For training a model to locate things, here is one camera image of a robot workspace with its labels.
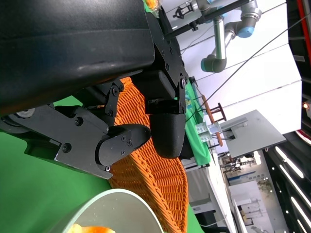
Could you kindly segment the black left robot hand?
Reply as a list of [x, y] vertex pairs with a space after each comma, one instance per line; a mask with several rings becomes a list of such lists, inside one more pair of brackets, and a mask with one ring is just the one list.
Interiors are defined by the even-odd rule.
[[141, 0], [3, 0], [0, 130], [95, 176], [152, 140], [177, 158], [187, 73], [167, 17]]

